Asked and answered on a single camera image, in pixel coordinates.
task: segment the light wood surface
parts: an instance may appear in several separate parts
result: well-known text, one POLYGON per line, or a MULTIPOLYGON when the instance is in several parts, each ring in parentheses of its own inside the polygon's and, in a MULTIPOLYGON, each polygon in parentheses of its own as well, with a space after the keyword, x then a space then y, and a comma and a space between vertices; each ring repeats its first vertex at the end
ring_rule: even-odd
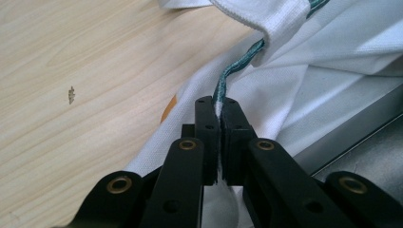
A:
POLYGON ((0 227, 68 224, 181 84, 249 32, 213 7, 1 0, 0 227))

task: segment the wooden table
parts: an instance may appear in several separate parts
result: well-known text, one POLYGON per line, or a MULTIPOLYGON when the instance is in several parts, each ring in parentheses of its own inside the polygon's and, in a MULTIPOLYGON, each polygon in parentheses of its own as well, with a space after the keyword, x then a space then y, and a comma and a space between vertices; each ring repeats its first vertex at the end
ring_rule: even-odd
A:
POLYGON ((181 84, 249 32, 213 7, 1 0, 0 227, 68 224, 181 84))

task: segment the white towel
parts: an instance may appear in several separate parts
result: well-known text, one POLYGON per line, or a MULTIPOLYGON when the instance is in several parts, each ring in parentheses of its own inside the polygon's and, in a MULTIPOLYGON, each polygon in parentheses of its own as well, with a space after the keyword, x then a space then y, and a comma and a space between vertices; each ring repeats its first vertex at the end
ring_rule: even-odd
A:
MULTIPOLYGON (((181 87, 175 106, 128 171, 143 176, 162 165, 182 124, 194 122, 194 102, 213 95, 227 66, 260 39, 263 50, 251 65, 228 77, 226 95, 240 103, 259 137, 277 140, 293 156, 403 84, 403 66, 394 64, 403 61, 401 0, 211 2, 257 31, 181 87)), ((208 3, 160 4, 181 8, 208 3)), ((222 181, 205 187, 202 226, 253 227, 241 190, 222 181)))

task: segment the brass screw insert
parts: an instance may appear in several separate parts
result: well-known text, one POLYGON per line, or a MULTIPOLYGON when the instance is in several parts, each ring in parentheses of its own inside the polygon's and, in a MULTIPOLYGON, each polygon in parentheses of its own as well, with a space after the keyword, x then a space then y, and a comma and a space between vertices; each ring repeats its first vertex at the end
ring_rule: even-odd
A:
POLYGON ((132 185, 132 181, 127 176, 117 177, 107 184, 107 191, 111 194, 121 194, 127 191, 132 185))
POLYGON ((193 141, 182 141, 179 143, 179 148, 182 150, 192 150, 196 147, 196 143, 193 141))
POLYGON ((256 146, 261 150, 272 150, 275 148, 275 146, 268 141, 258 141, 256 143, 256 146))
POLYGON ((341 177, 338 179, 338 183, 350 192, 357 194, 365 194, 368 192, 368 188, 363 182, 351 177, 341 177))

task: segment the gray metal surface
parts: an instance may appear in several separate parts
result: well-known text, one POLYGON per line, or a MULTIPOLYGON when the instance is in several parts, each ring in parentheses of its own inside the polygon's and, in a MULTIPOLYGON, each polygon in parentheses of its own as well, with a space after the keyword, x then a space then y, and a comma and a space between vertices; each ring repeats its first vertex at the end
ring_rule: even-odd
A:
POLYGON ((354 172, 403 205, 403 115, 328 164, 314 177, 324 181, 335 171, 354 172))
POLYGON ((403 111, 403 85, 371 104, 349 121, 294 156, 308 174, 314 174, 357 142, 403 111))

